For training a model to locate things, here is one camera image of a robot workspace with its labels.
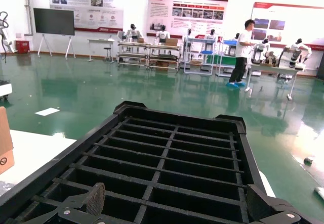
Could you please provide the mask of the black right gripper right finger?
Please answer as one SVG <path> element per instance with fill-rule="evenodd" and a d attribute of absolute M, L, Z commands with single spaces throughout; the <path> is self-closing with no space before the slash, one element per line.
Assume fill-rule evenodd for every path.
<path fill-rule="evenodd" d="M 252 223 L 322 223 L 304 215 L 286 200 L 267 196 L 256 185 L 248 185 L 247 210 Z"/>

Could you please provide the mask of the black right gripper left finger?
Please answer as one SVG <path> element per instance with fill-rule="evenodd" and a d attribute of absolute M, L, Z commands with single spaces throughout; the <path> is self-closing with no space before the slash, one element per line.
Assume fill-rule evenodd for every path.
<path fill-rule="evenodd" d="M 55 210 L 27 223 L 106 223 L 101 212 L 105 202 L 105 185 L 96 183 L 87 193 L 69 196 Z"/>

